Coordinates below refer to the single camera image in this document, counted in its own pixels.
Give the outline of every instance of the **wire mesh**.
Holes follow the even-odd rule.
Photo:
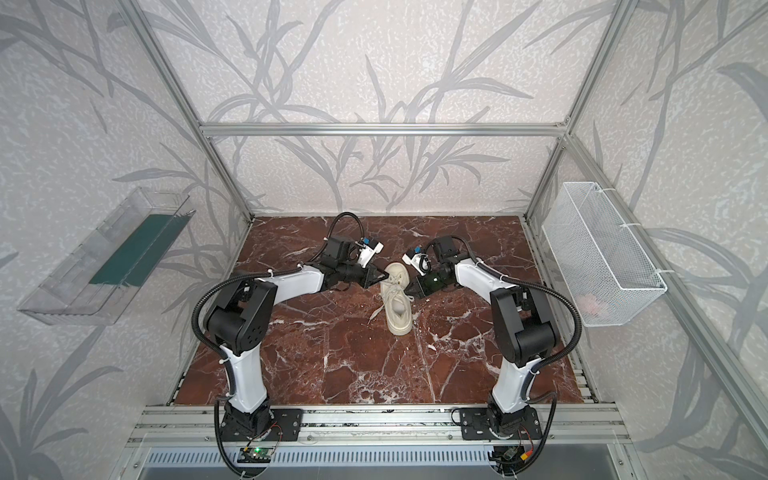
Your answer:
[[[586,326],[624,325],[667,284],[595,182],[564,182],[543,230]]]

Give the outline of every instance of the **vent grille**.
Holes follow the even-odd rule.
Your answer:
[[[239,449],[227,448],[235,462]],[[146,468],[223,465],[215,447],[153,447]],[[483,445],[291,446],[279,445],[270,467],[488,465]]]

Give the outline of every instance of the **marble surface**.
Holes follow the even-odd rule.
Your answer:
[[[539,281],[517,217],[364,217],[368,237],[384,243],[384,267],[409,248],[440,234],[458,234],[489,264],[523,280]],[[257,219],[238,269],[283,269],[309,259],[326,235],[324,217]],[[337,233],[357,237],[342,220]],[[415,270],[409,267],[412,277]],[[276,404],[483,403],[496,383],[502,355],[493,338],[490,306],[468,289],[435,293],[413,303],[414,327],[392,335],[379,287],[357,285],[291,299],[275,306],[262,343],[263,379]],[[217,356],[200,347],[176,398],[211,404],[226,388]],[[581,402],[566,361],[543,369],[532,396],[557,389],[558,401]]]

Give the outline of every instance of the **shoe lace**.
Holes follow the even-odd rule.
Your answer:
[[[386,283],[387,285],[389,285],[389,288],[386,289],[384,294],[381,294],[381,293],[379,294],[379,296],[382,298],[382,305],[379,308],[377,308],[373,313],[371,313],[371,316],[369,318],[369,323],[371,320],[376,318],[376,315],[379,315],[379,313],[381,313],[381,311],[384,310],[384,308],[387,305],[391,305],[392,301],[395,299],[396,296],[402,295],[409,302],[413,302],[414,300],[413,296],[406,295],[405,290],[400,285],[399,281],[401,279],[402,279],[402,274],[398,273],[396,275],[390,275],[389,278],[386,280],[382,280],[381,283]]]

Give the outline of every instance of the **wall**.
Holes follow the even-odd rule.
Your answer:
[[[575,132],[768,392],[768,3],[664,8],[633,13]],[[558,173],[537,229],[555,185],[584,179],[568,156]],[[664,300],[626,326],[588,329],[581,347],[652,478],[768,478]]]
[[[104,478],[192,346],[245,223],[111,2],[0,3],[0,478]],[[113,326],[16,306],[136,186],[197,213]]]
[[[613,9],[611,0],[141,5],[206,122],[563,121]],[[254,211],[273,214],[522,212],[551,145],[217,139]]]

